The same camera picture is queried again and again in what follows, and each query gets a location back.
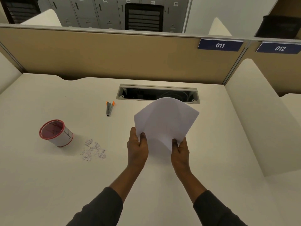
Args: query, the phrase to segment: paper scrap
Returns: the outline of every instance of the paper scrap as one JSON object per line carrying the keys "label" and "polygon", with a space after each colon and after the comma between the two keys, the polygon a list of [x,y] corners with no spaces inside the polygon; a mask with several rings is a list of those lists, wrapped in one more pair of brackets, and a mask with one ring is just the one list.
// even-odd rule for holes
{"label": "paper scrap", "polygon": [[106,159],[106,150],[102,149],[100,145],[93,141],[93,139],[86,140],[84,149],[81,153],[82,159],[90,162],[92,158]]}
{"label": "paper scrap", "polygon": [[160,98],[134,116],[136,134],[145,133],[148,140],[157,139],[169,150],[172,139],[182,142],[199,112],[175,98]]}

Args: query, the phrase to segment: right hand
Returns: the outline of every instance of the right hand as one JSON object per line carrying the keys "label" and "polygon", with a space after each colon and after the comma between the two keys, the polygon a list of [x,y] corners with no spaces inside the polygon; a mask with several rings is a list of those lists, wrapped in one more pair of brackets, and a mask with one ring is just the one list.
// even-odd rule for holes
{"label": "right hand", "polygon": [[178,177],[182,174],[190,173],[189,150],[186,142],[186,137],[184,137],[179,147],[177,141],[175,139],[172,140],[172,152],[170,159],[175,173]]}

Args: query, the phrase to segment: black chair backrest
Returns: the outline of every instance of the black chair backrest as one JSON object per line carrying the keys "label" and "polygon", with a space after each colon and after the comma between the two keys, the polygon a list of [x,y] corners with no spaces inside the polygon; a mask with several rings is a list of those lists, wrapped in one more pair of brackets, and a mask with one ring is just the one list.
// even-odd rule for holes
{"label": "black chair backrest", "polygon": [[0,0],[10,24],[20,24],[41,13],[38,0]]}
{"label": "black chair backrest", "polygon": [[255,37],[294,39],[300,27],[301,18],[268,15],[263,17]]}
{"label": "black chair backrest", "polygon": [[162,5],[126,4],[125,30],[163,31]]}

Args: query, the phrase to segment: desk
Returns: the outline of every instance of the desk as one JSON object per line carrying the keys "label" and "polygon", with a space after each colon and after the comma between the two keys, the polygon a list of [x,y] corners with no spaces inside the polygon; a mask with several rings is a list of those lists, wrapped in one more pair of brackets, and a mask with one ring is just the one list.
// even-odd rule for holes
{"label": "desk", "polygon": [[[120,83],[196,87],[200,115],[187,134],[195,176],[248,225],[282,220],[223,85],[23,74],[0,95],[0,225],[64,225],[126,167],[133,116],[150,102],[116,100]],[[105,102],[115,100],[111,117]],[[82,161],[40,139],[41,125],[61,119],[94,138],[105,160]],[[125,202],[119,226],[200,225],[169,160],[150,153]]]}

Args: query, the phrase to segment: white paper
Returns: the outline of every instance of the white paper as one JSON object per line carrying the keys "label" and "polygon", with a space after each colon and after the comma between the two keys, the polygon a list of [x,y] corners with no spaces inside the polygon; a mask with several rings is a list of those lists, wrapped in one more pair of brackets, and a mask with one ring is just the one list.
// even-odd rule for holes
{"label": "white paper", "polygon": [[134,116],[136,134],[145,133],[148,140],[157,139],[169,150],[172,139],[182,142],[199,112],[174,98],[160,98]]}

